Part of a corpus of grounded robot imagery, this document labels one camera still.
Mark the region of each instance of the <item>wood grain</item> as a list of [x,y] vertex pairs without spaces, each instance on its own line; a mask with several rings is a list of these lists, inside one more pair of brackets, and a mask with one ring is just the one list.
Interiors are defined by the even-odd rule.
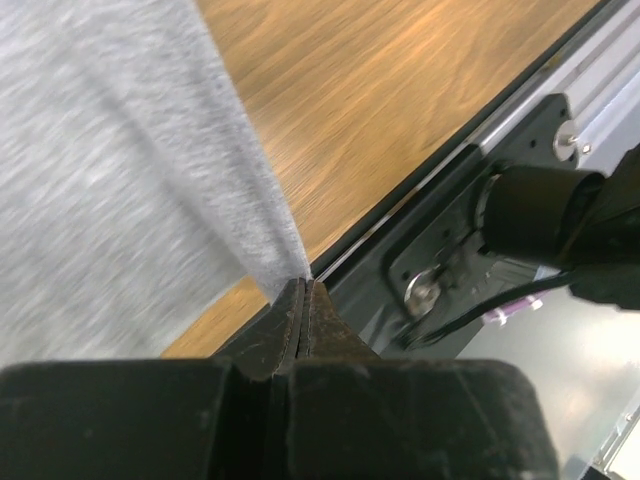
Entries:
[[[311,260],[596,0],[200,0]],[[264,300],[242,282],[168,355],[208,355]]]

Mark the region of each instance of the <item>bolt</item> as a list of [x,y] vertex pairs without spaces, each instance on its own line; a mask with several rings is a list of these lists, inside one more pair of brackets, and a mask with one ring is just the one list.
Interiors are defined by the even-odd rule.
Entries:
[[420,317],[433,310],[442,293],[440,285],[433,279],[434,272],[435,269],[427,269],[409,282],[404,301],[413,316]]

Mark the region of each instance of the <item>gray fabric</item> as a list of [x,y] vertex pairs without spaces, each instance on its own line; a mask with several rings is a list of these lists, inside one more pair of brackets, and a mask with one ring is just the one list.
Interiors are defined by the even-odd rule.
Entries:
[[309,265],[190,0],[0,0],[0,364],[159,355]]

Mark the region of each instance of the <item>black cylinder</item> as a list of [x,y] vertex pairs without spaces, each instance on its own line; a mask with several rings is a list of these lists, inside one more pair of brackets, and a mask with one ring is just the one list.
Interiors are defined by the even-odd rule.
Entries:
[[604,177],[586,170],[515,166],[495,176],[477,221],[487,248],[546,265],[556,259]]

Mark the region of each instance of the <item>wooden table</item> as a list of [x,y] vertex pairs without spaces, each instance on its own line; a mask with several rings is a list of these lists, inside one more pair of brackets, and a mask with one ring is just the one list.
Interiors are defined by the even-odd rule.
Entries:
[[[199,0],[311,261],[597,0]],[[245,278],[165,354],[265,304]]]

